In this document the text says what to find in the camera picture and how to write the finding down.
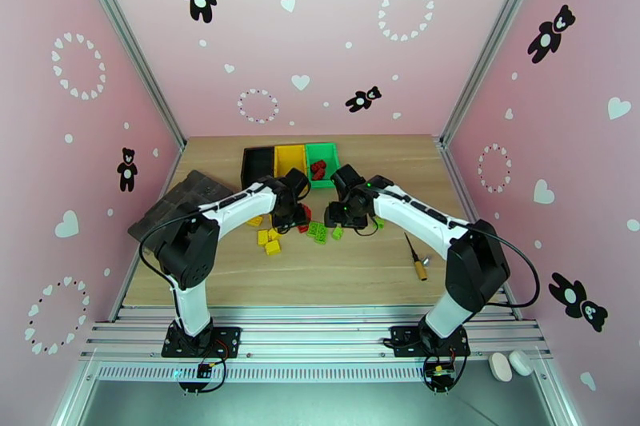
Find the wooden surface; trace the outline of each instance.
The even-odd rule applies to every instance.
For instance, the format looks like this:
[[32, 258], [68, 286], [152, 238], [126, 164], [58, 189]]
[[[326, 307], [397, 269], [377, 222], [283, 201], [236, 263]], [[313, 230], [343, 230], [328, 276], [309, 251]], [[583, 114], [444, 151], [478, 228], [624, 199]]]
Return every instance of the wooden surface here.
[[[257, 145], [333, 141], [341, 164], [350, 163], [364, 178], [392, 180], [419, 200], [463, 217], [445, 166], [428, 136], [196, 137], [191, 138], [171, 186], [192, 169], [240, 190], [242, 151]], [[323, 221], [335, 189], [312, 189], [304, 203]], [[262, 229], [268, 228], [268, 216]], [[207, 278], [210, 305], [431, 305], [444, 290], [444, 261], [411, 238], [418, 255], [432, 257], [429, 280], [420, 281], [402, 233], [387, 222], [372, 237], [345, 230], [341, 241], [325, 246], [292, 229], [281, 238], [282, 253], [268, 257], [257, 245], [257, 230], [243, 225], [218, 245]], [[138, 265], [125, 305], [172, 305], [166, 283]]]

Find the pink wall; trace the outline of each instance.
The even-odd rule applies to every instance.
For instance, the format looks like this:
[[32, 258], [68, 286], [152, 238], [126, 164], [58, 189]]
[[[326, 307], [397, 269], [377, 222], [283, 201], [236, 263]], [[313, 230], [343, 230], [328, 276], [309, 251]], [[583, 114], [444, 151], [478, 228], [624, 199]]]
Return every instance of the pink wall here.
[[[92, 322], [107, 318], [134, 253], [126, 229], [177, 147], [98, 0], [0, 9], [0, 422], [31, 426], [51, 421]], [[133, 192], [119, 188], [123, 146]]]
[[187, 0], [119, 0], [187, 136], [437, 134], [503, 2], [216, 1], [206, 23]]
[[[453, 144], [481, 216], [537, 265], [542, 295], [528, 314], [586, 424], [597, 426], [640, 415], [639, 1], [525, 0]], [[532, 63], [539, 25], [564, 4], [575, 23], [556, 53]], [[526, 266], [510, 264], [516, 296], [528, 299]], [[552, 273], [581, 281], [586, 299], [607, 310], [601, 332], [584, 317], [592, 304], [567, 316], [550, 293]]]

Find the metal base plate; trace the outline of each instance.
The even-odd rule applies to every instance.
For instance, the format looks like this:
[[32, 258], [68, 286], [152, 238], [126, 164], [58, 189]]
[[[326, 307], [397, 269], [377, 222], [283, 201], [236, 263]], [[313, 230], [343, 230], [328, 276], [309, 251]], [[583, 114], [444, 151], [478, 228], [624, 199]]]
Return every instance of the metal base plate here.
[[[412, 357], [412, 356], [427, 356], [425, 349], [421, 345], [420, 333], [417, 326], [392, 326], [389, 328], [391, 331], [391, 340], [396, 340], [406, 344], [418, 343], [414, 347], [394, 347], [394, 355], [396, 357]], [[463, 328], [458, 328], [448, 339], [446, 345], [438, 348], [431, 356], [450, 356], [451, 347], [456, 356], [469, 356], [471, 351], [469, 350], [469, 343], [466, 339], [466, 333]]]
[[242, 328], [239, 327], [214, 327], [211, 321], [197, 336], [187, 336], [174, 320], [166, 332], [162, 356], [166, 358], [207, 356], [218, 359], [226, 356], [227, 359], [234, 359], [238, 356], [241, 332]]

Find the screwdriver handle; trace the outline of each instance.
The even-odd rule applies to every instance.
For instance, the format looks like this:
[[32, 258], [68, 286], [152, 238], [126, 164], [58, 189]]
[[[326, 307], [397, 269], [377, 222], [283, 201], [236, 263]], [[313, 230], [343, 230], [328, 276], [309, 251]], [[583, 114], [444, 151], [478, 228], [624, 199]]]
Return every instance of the screwdriver handle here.
[[415, 261], [415, 273], [418, 274], [420, 281], [426, 281], [426, 269], [422, 261]]

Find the green block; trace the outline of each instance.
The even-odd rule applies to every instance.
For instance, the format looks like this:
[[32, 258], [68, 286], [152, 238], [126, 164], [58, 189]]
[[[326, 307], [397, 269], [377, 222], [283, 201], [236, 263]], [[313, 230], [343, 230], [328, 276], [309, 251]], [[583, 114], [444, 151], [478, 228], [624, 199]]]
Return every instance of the green block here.
[[326, 244], [326, 227], [323, 224], [318, 224], [318, 230], [316, 231], [314, 242], [316, 244]]
[[331, 233], [331, 236], [334, 238], [335, 241], [339, 241], [340, 239], [342, 239], [342, 235], [344, 234], [344, 230], [342, 230], [342, 227], [336, 227], [334, 229], [334, 231]]
[[321, 225], [320, 222], [309, 222], [309, 230], [306, 231], [306, 235], [308, 237], [315, 237], [316, 232], [318, 231], [318, 226]]

